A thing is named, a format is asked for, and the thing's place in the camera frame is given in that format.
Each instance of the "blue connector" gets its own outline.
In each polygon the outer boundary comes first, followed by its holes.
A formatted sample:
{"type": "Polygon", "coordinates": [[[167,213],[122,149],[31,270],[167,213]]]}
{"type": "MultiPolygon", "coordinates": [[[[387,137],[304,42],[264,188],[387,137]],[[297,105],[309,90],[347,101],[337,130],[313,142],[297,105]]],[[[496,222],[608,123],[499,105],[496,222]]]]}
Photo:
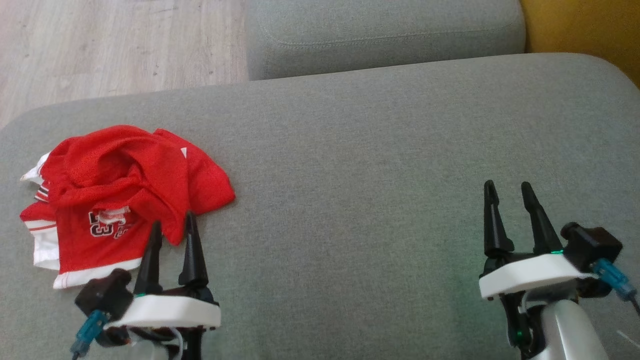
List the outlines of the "blue connector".
{"type": "Polygon", "coordinates": [[[600,280],[609,284],[622,301],[632,301],[637,293],[636,288],[629,283],[629,279],[607,259],[598,259],[591,265],[593,272],[600,276],[600,280]]]}
{"type": "Polygon", "coordinates": [[[109,321],[109,316],[100,310],[94,310],[89,315],[76,334],[76,342],[71,346],[73,360],[86,355],[91,342],[100,335],[107,321],[109,321]]]}

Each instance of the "white cable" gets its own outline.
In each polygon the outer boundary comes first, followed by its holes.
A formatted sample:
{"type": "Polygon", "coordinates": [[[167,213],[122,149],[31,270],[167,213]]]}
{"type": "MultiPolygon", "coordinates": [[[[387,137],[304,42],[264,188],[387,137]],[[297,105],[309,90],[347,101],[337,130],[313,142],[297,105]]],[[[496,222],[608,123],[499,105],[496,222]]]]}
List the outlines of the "white cable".
{"type": "Polygon", "coordinates": [[[170,327],[169,330],[171,330],[173,335],[175,335],[175,337],[178,339],[178,344],[180,344],[180,350],[178,351],[178,354],[174,357],[174,359],[181,360],[182,359],[182,348],[184,347],[184,340],[182,339],[182,334],[178,331],[178,329],[176,329],[174,327],[170,327]]]}

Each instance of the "jersey number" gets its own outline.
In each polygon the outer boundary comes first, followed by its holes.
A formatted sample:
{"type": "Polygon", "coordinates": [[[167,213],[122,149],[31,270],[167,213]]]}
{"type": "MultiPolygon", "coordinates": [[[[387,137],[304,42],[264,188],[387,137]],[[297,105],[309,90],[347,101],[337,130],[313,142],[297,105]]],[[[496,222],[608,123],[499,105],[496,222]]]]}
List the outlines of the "jersey number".
{"type": "Polygon", "coordinates": [[[94,213],[89,213],[89,223],[91,223],[91,235],[96,238],[113,234],[113,224],[100,224],[94,213]]]}

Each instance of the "sofa cushion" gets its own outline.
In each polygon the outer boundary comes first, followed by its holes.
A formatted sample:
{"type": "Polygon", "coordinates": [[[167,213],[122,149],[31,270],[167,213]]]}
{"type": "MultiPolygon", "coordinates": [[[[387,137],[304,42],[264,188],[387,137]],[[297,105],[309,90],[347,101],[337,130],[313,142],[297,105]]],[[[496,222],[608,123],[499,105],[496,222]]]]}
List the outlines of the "sofa cushion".
{"type": "MultiPolygon", "coordinates": [[[[483,183],[509,237],[533,246],[520,183],[556,229],[602,225],[640,284],[640,91],[577,54],[521,54],[48,106],[0,131],[0,354],[69,358],[77,289],[35,268],[18,183],[61,140],[114,124],[166,128],[229,175],[237,199],[198,218],[223,326],[204,359],[512,359],[480,298],[483,183]],[[28,341],[37,337],[37,341],[28,341]]],[[[164,246],[177,285],[184,247],[164,246]]],[[[611,359],[637,359],[613,294],[580,302],[611,359]]],[[[94,345],[90,359],[122,359],[94,345]]]]}
{"type": "Polygon", "coordinates": [[[518,0],[253,0],[250,79],[271,79],[524,50],[518,0]]]}

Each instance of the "yellow wall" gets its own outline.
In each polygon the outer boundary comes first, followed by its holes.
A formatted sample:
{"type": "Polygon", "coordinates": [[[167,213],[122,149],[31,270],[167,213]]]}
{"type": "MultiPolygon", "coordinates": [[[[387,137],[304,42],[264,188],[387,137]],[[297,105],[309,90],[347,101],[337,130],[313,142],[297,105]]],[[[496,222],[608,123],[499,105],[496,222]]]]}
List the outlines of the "yellow wall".
{"type": "Polygon", "coordinates": [[[520,0],[527,52],[584,53],[640,86],[640,0],[520,0]]]}

